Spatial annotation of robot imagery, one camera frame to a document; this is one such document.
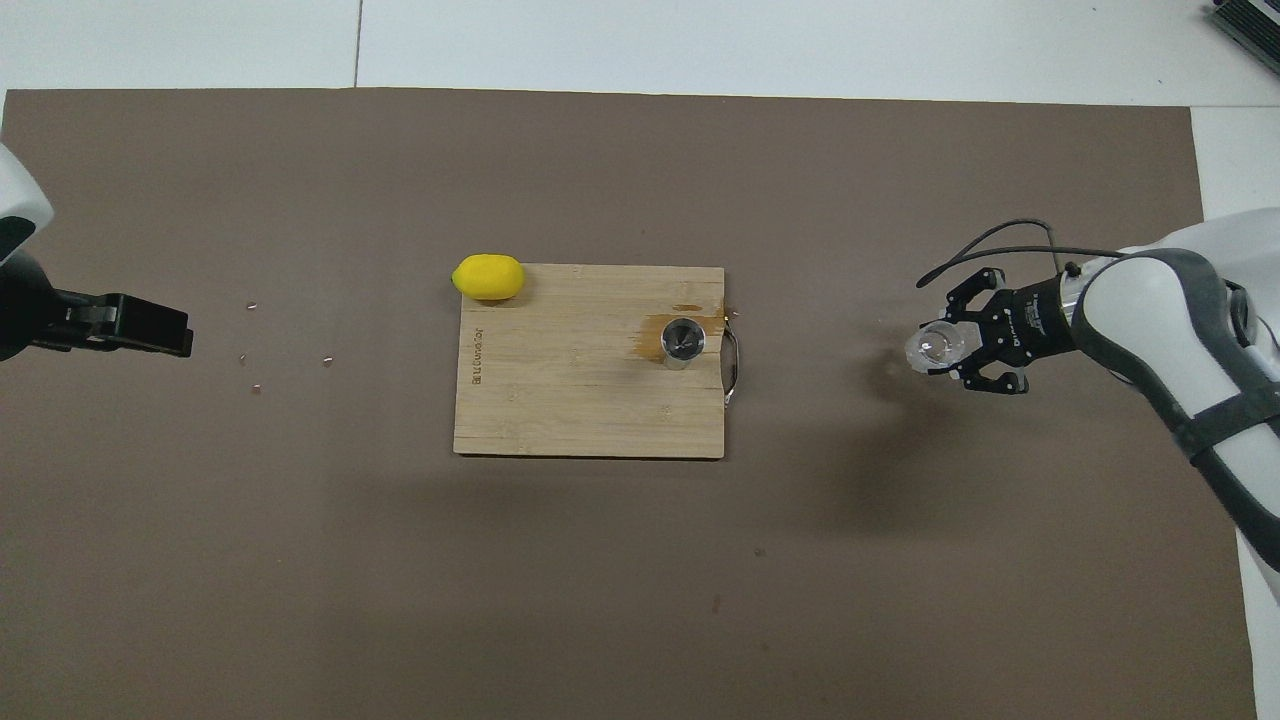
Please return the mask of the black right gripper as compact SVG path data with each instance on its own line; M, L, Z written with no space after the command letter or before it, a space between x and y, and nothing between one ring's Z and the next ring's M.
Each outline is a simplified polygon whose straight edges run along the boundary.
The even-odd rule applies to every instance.
M947 292L947 322L986 323L986 347L993 351L993 357L970 355L950 369L964 389L1025 395L1029 384L1021 366L1076 351L1059 278L1019 290L1006 288L1005 281L1002 269L982 268ZM992 295L987 305L972 309L984 293ZM986 368L993 364L1012 368L989 377Z

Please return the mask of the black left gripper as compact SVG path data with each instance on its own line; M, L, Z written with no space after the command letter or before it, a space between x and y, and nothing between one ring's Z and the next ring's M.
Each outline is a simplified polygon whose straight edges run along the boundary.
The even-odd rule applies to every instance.
M189 357L193 332L187 313L122 293L118 300L120 342L91 340L92 322L78 313L104 311L104 295L79 293L52 287L40 263L31 255L12 255L1 269L1 360L28 347L69 352L73 348L111 352L122 347Z

